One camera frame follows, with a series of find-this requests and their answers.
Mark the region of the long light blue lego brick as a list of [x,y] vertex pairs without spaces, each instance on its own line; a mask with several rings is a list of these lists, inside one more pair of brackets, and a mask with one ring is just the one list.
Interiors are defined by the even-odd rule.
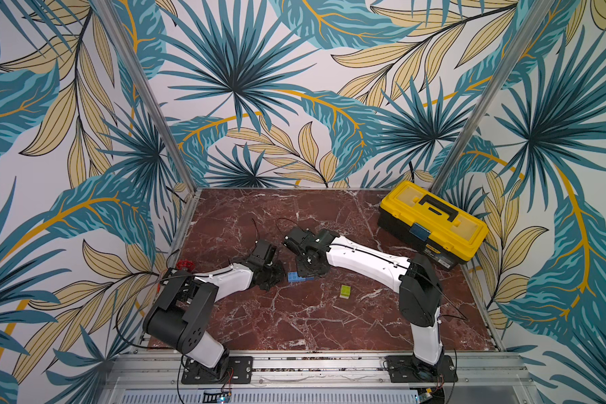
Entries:
[[313,280],[314,278],[313,277],[301,277],[296,272],[289,272],[287,274],[287,279],[290,283],[300,283],[300,282]]

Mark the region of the green lego brick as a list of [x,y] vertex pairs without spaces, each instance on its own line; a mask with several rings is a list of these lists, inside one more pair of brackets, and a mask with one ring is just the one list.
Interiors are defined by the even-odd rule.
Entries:
[[342,299],[349,299],[351,296],[351,287],[348,285],[341,285],[339,297]]

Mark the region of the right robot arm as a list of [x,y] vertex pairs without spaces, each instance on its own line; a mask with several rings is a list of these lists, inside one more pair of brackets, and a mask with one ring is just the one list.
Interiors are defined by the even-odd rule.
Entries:
[[439,317],[443,287],[429,258],[385,254],[328,229],[315,234],[293,227],[284,237],[284,246],[296,256],[301,277],[323,277],[331,268],[342,268],[397,293],[399,311],[411,323],[414,358],[433,367],[442,360]]

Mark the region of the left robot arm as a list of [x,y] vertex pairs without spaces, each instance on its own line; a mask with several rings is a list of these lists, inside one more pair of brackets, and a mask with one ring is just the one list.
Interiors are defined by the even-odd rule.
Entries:
[[180,270],[168,277],[144,319],[143,331],[221,376],[228,350],[206,331],[215,303],[254,287],[269,291],[284,278],[277,247],[259,240],[247,257],[224,269],[207,274]]

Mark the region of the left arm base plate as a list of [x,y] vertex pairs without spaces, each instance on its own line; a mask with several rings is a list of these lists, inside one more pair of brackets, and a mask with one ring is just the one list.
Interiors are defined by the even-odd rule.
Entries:
[[231,382],[232,385],[248,385],[253,374],[254,358],[252,356],[223,356],[214,368],[187,359],[180,382],[184,385],[221,385]]

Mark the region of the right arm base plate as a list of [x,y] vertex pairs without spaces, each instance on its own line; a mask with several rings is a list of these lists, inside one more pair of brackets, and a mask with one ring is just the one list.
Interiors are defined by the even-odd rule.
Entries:
[[441,355],[436,365],[429,365],[413,355],[389,355],[384,369],[391,383],[424,383],[439,385],[457,382],[456,365],[449,355]]

